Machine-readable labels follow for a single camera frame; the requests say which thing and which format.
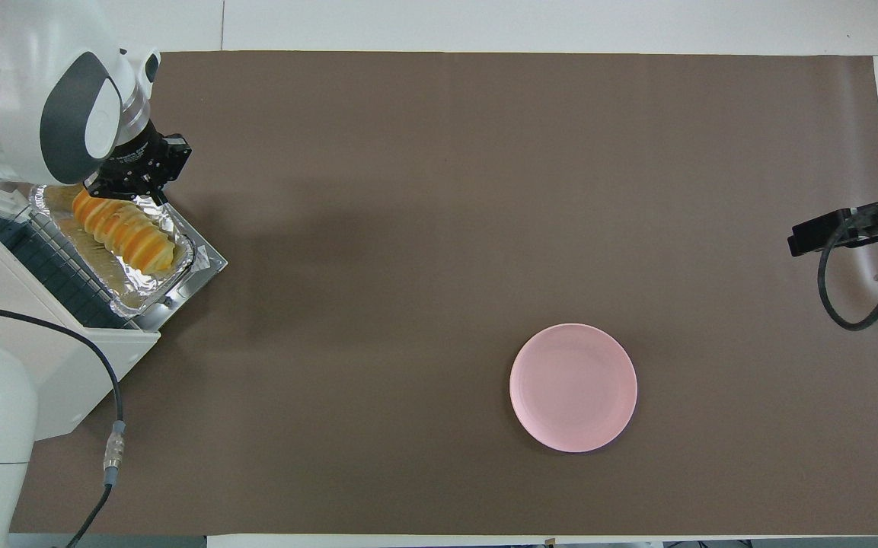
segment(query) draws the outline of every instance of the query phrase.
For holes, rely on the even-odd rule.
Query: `thick black looped cable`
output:
[[[818,262],[818,295],[821,296],[821,303],[825,306],[825,311],[828,312],[828,315],[835,320],[835,323],[838,323],[839,326],[844,327],[846,330],[850,330],[850,332],[857,332],[858,330],[866,329],[866,327],[873,325],[873,323],[878,320],[878,303],[875,304],[875,308],[871,309],[871,312],[862,320],[849,322],[849,320],[842,318],[842,316],[838,314],[838,310],[835,310],[835,306],[832,305],[831,299],[828,298],[828,287],[826,287],[825,284],[825,272],[828,270],[828,258],[832,254],[833,247],[838,245],[838,242],[841,241],[848,230],[853,228],[860,219],[867,219],[870,218],[870,216],[875,215],[878,215],[878,205],[872,205],[867,209],[862,209],[862,211],[857,212],[857,214],[845,219],[845,221],[838,226],[838,229],[835,230],[835,233],[829,237],[828,243],[825,244],[825,249],[821,252],[821,260]]]
[[[39,318],[35,318],[34,316],[27,316],[25,314],[20,314],[18,312],[11,312],[9,310],[3,310],[0,308],[0,317],[9,318],[11,320],[19,320],[20,322],[25,323],[33,323],[36,326],[45,327],[48,330],[55,330],[55,332],[63,333],[66,336],[73,337],[73,339],[79,340],[80,343],[84,343],[85,346],[90,348],[90,350],[94,351],[94,354],[97,354],[97,357],[101,359],[101,362],[104,363],[104,368],[107,369],[107,374],[110,377],[110,382],[113,385],[114,389],[114,405],[117,408],[117,420],[124,420],[124,402],[121,400],[121,384],[117,380],[117,374],[114,372],[114,368],[110,364],[110,361],[107,360],[107,356],[104,356],[104,352],[100,350],[95,344],[93,340],[87,339],[80,333],[74,332],[74,330],[66,329],[66,327],[56,325],[56,323],[46,322],[46,320],[40,320]],[[97,517],[97,514],[101,512],[101,508],[104,507],[104,504],[107,503],[107,497],[110,496],[110,490],[113,486],[108,483],[104,485],[104,493],[101,495],[101,499],[98,500],[97,506],[94,506],[94,510],[87,516],[87,519],[83,521],[83,525],[80,526],[80,530],[77,531],[76,534],[73,535],[73,538],[70,539],[69,544],[66,544],[66,548],[73,548],[79,542],[80,539],[83,538],[83,535],[87,533],[87,529],[90,528],[91,524],[94,523],[94,518]]]

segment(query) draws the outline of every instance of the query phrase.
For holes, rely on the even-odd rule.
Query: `cable connector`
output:
[[[124,421],[115,420],[110,437],[107,438],[107,450],[104,451],[104,485],[117,485],[117,472],[124,460]]]

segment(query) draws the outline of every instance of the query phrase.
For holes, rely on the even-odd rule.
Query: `bread loaf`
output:
[[[97,242],[142,274],[171,266],[174,242],[133,202],[94,198],[82,190],[73,199],[73,216]]]

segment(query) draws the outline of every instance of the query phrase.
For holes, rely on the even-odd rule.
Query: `pink plate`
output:
[[[509,374],[516,418],[541,444],[591,451],[614,440],[634,413],[638,381],[608,333],[562,323],[535,334]]]

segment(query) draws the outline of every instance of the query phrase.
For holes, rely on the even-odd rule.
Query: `brown table surface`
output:
[[[868,58],[164,55],[168,195],[231,264],[125,378],[93,531],[878,534],[878,325],[784,240],[878,200],[876,105]],[[878,247],[832,259],[868,309]],[[637,369],[589,454],[509,406],[563,322]],[[15,530],[78,526],[111,414],[36,444]]]

